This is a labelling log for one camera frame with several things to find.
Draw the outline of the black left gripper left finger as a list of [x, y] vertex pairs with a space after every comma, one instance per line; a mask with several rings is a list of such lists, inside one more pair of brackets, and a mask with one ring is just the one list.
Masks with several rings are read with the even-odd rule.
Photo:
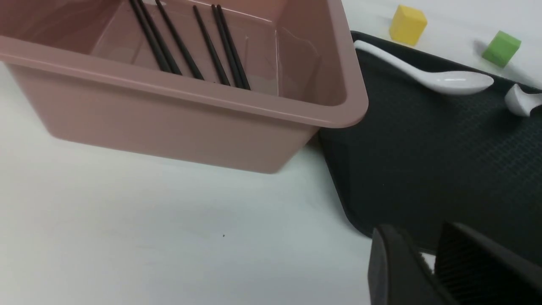
[[378, 225], [368, 264], [372, 305], [457, 305], [405, 230]]

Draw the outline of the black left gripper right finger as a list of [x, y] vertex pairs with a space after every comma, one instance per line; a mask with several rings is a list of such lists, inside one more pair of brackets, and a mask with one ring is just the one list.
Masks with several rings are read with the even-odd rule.
[[459, 223], [445, 223], [435, 275], [460, 305], [540, 305], [540, 266]]

